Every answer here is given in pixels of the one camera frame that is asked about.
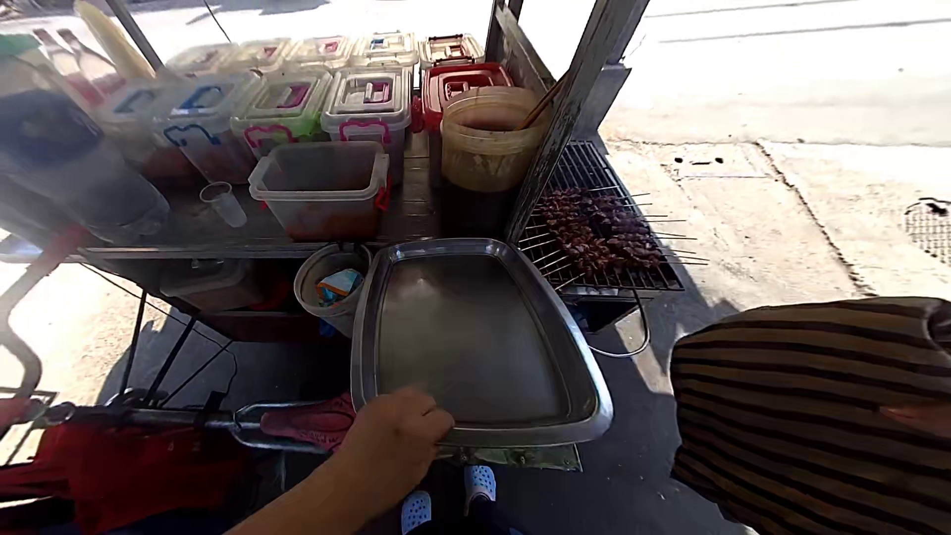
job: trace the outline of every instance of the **crack in pavement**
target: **crack in pavement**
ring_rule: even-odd
[[[825,225],[823,225],[822,222],[819,221],[819,218],[816,217],[815,212],[812,211],[812,207],[809,205],[809,203],[805,201],[805,197],[803,197],[803,194],[799,191],[799,188],[789,183],[788,179],[786,179],[786,174],[776,166],[776,162],[773,160],[773,157],[767,148],[764,147],[759,140],[752,142],[752,145],[756,147],[760,154],[766,158],[767,162],[769,163],[770,170],[776,174],[776,178],[778,178],[784,186],[789,188],[789,190],[796,195],[796,198],[799,199],[799,202],[802,203],[803,208],[805,208],[805,213],[808,214],[809,219],[812,220],[812,222],[816,225],[819,231],[823,234],[825,242],[832,248],[833,252],[835,252],[836,260],[838,260],[839,263],[842,264],[843,268],[845,268],[845,272],[848,274],[848,279],[852,282],[855,290],[863,297],[878,297],[879,293],[875,291],[875,288],[865,281],[864,277],[855,269],[855,265],[845,259],[845,255],[842,253],[842,250],[835,244],[835,242],[832,241],[832,237],[829,236],[828,231],[825,230]]]

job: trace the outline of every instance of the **hand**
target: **hand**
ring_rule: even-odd
[[[436,400],[410,387],[378,396],[357,413],[340,449],[311,478],[329,474],[369,521],[422,481],[436,458],[436,442],[454,423]]]
[[[882,414],[919,431],[951,438],[951,404],[883,406]]]

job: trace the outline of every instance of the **red container lid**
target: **red container lid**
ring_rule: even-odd
[[[442,111],[449,101],[463,91],[489,86],[514,86],[509,73],[498,63],[451,65],[426,70],[422,92],[422,116],[426,129],[439,131]]]

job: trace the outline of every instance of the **red cloth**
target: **red cloth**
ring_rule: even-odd
[[[356,417],[350,392],[344,392],[311,406],[265,412],[261,417],[261,431],[313,443],[325,451],[337,451]]]
[[[71,499],[83,533],[101,533],[220,505],[246,454],[222,432],[63,424],[44,432],[32,463],[0,469],[0,495]]]

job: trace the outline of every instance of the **bucket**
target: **bucket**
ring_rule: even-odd
[[[496,237],[548,129],[543,112],[514,131],[538,102],[528,89],[484,87],[453,98],[442,113],[440,222],[447,236]]]
[[[364,246],[337,244],[329,245],[310,255],[294,277],[294,297],[304,310],[321,318],[334,326],[347,338],[353,337],[354,314],[357,312],[359,294],[363,290],[363,283],[350,295],[337,301],[330,307],[318,305],[317,283],[329,275],[343,269],[352,268],[366,277],[370,266],[370,251]]]

